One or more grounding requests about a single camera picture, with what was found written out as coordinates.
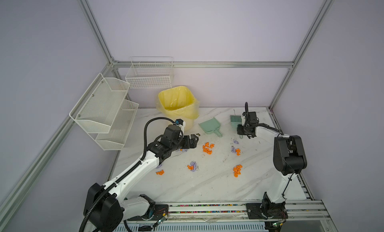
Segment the green hand brush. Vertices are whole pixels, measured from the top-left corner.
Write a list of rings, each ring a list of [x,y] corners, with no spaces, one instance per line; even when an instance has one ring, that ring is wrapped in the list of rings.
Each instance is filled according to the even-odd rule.
[[[230,123],[237,132],[238,125],[242,125],[242,117],[238,115],[230,115]]]

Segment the green plastic dustpan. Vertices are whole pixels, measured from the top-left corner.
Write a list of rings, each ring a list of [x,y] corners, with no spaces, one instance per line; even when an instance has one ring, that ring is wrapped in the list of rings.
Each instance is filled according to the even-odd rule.
[[[208,135],[215,134],[219,138],[223,136],[223,134],[220,132],[221,123],[215,117],[205,122],[199,123],[199,126]]]

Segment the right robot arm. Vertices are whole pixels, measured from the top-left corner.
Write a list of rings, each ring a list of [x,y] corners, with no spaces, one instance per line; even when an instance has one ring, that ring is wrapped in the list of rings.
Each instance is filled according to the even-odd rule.
[[[302,138],[286,135],[280,130],[261,123],[256,112],[248,107],[242,114],[242,123],[237,126],[237,134],[251,138],[261,138],[273,142],[273,164],[279,172],[271,187],[264,193],[258,216],[273,218],[284,211],[287,196],[294,175],[300,174],[307,167],[307,159]]]

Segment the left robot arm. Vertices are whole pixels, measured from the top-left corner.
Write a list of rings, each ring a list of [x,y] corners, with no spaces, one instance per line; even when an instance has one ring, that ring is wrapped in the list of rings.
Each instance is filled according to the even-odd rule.
[[[121,174],[103,185],[95,183],[89,188],[79,230],[83,232],[88,222],[95,226],[96,231],[112,232],[125,220],[151,220],[155,215],[155,201],[144,194],[128,199],[130,190],[172,152],[194,149],[198,141],[195,134],[184,135],[183,125],[166,127],[162,135],[145,145],[143,155]]]

